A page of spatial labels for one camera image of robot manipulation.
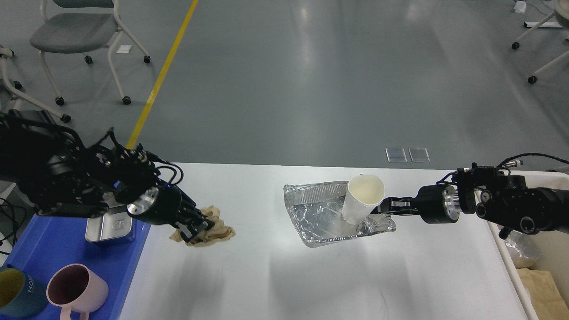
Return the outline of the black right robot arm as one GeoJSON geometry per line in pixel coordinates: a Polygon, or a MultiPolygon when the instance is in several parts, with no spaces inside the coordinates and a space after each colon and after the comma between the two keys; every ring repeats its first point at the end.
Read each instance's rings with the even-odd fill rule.
{"type": "Polygon", "coordinates": [[[523,164],[524,156],[508,157],[496,166],[472,163],[469,168],[457,168],[435,184],[421,187],[415,197],[385,198],[372,214],[420,216],[428,224],[456,223],[461,213],[475,214],[500,225],[500,239],[512,231],[568,233],[568,191],[528,187],[524,176],[511,172],[523,164]]]}

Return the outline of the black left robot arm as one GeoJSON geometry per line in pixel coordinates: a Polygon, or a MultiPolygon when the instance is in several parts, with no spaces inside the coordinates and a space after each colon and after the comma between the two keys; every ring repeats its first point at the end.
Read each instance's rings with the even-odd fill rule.
{"type": "Polygon", "coordinates": [[[1,179],[16,182],[40,216],[100,217],[108,201],[126,205],[130,217],[170,225],[190,243],[215,223],[160,170],[182,173],[176,164],[146,151],[126,148],[113,129],[87,147],[79,134],[57,125],[46,111],[1,113],[1,179]],[[105,147],[110,139],[113,148],[105,147]]]}

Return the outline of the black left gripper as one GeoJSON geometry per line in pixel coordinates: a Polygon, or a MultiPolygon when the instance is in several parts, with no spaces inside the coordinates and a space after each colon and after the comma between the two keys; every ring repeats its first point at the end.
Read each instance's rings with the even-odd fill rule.
{"type": "Polygon", "coordinates": [[[129,216],[152,225],[171,225],[180,231],[185,243],[199,233],[212,229],[215,223],[197,208],[196,203],[179,187],[151,187],[134,202],[127,204],[129,216]]]}

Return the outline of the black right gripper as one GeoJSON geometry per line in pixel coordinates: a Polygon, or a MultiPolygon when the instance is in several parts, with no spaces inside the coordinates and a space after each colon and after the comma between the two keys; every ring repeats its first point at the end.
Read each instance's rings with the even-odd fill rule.
{"type": "Polygon", "coordinates": [[[428,224],[456,223],[462,210],[457,190],[451,185],[423,186],[414,198],[388,197],[378,205],[378,212],[392,216],[419,216],[428,224]]]}

